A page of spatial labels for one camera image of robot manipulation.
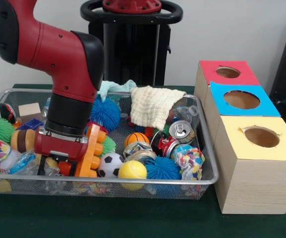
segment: red paper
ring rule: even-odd
[[[229,85],[260,85],[257,77],[254,75],[246,61],[211,61],[201,60],[202,67],[207,84],[211,82]],[[226,78],[216,73],[219,67],[231,67],[240,72],[237,78]]]

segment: orange ball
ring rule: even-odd
[[[149,144],[149,140],[146,135],[139,133],[139,132],[135,132],[135,133],[132,133],[131,135],[128,135],[128,137],[125,139],[124,148],[126,148],[131,143],[134,143],[137,141],[142,141],[142,142],[146,142]]]

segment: black steering wheel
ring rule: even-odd
[[[183,9],[170,1],[161,0],[162,9],[170,13],[148,13],[148,14],[122,14],[102,10],[102,0],[90,0],[80,8],[81,17],[89,22],[100,21],[101,23],[130,23],[130,24],[174,24],[182,20]]]

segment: yellow paper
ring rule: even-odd
[[[286,123],[282,118],[221,116],[221,119],[238,159],[286,161]],[[270,148],[254,144],[245,134],[250,127],[273,131],[279,138],[278,144]]]

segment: soda can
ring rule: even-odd
[[[162,138],[159,141],[159,147],[162,148],[163,156],[167,158],[170,158],[173,149],[179,144],[180,142],[173,137],[169,137],[168,139]]]
[[[175,160],[176,158],[180,157],[180,156],[184,156],[186,155],[187,151],[192,149],[193,147],[189,144],[180,144],[177,145],[172,153],[171,153],[171,159]]]
[[[191,144],[196,137],[191,124],[185,120],[178,120],[169,127],[170,135],[179,140],[181,144]]]
[[[164,139],[166,138],[166,135],[165,133],[163,133],[162,131],[158,131],[154,136],[153,136],[153,139],[151,140],[151,147],[152,147],[152,150],[155,152],[156,155],[158,156],[163,156],[163,153],[162,153],[162,148],[159,147],[159,142],[161,139]]]
[[[143,141],[136,141],[128,145],[124,151],[123,155],[124,158],[127,159],[130,155],[138,152],[138,151],[153,151],[150,144],[143,142]]]
[[[144,164],[146,161],[153,159],[156,159],[156,154],[153,151],[149,151],[149,150],[140,150],[137,151],[135,153],[133,153],[132,155],[128,156],[126,158],[126,161],[130,161],[130,160],[136,160],[141,162],[142,164]]]

